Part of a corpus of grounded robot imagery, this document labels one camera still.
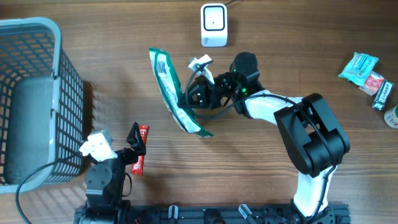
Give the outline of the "green lid jar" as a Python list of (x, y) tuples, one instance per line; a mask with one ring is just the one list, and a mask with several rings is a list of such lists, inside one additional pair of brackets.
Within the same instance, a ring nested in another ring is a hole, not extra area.
[(384, 121), (385, 121), (385, 123), (389, 127), (394, 128), (394, 129), (398, 128), (397, 110), (398, 110), (398, 107), (397, 107), (397, 105), (395, 105), (393, 108), (387, 110), (384, 113)]

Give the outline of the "light green wipes packet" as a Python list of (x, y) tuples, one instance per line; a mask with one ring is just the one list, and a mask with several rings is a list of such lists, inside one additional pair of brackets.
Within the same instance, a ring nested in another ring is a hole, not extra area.
[(338, 75), (357, 86), (364, 86), (368, 76), (377, 64), (379, 59), (364, 53), (353, 54), (353, 58)]

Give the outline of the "green 3M gloves package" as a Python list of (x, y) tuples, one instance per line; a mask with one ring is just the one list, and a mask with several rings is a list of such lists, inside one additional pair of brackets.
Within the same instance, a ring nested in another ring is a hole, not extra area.
[(149, 55), (163, 100), (176, 123), (189, 134), (196, 134), (201, 138), (213, 137), (209, 131), (195, 121), (188, 109), (178, 106), (178, 101), (182, 99), (183, 92), (170, 55), (166, 51), (154, 47), (149, 49)]

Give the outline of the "green white slim box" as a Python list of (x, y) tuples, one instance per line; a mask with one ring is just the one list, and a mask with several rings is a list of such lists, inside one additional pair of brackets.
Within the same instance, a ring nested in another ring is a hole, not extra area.
[(372, 107), (381, 111), (386, 104), (389, 94), (391, 93), (394, 84), (389, 80), (384, 80), (376, 93), (376, 97), (373, 101)]

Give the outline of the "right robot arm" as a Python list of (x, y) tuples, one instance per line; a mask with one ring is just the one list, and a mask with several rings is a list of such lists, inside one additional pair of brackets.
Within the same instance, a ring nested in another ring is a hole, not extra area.
[(217, 109), (222, 98), (231, 100), (236, 112), (250, 119), (277, 125), (287, 154), (298, 170), (292, 199), (292, 221), (316, 223), (328, 208), (330, 180), (350, 144), (325, 99), (318, 93), (304, 98), (273, 94), (259, 81), (257, 58), (241, 52), (228, 72), (213, 77), (208, 55), (191, 58), (193, 71), (179, 106), (188, 110)]

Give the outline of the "red white package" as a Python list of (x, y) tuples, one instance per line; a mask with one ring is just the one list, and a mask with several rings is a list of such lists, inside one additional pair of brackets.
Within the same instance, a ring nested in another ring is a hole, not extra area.
[(134, 175), (142, 175), (144, 171), (144, 157), (146, 154), (146, 142), (149, 132), (149, 126), (146, 124), (133, 125), (133, 145), (132, 148), (138, 153), (137, 162), (133, 163), (131, 173)]

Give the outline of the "red white small box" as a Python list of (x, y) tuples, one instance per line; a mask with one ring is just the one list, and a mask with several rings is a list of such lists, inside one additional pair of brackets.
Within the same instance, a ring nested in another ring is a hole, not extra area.
[(374, 96), (380, 89), (384, 80), (385, 78), (382, 75), (372, 71), (367, 77), (365, 84), (363, 86), (359, 86), (358, 88), (367, 93), (369, 96)]

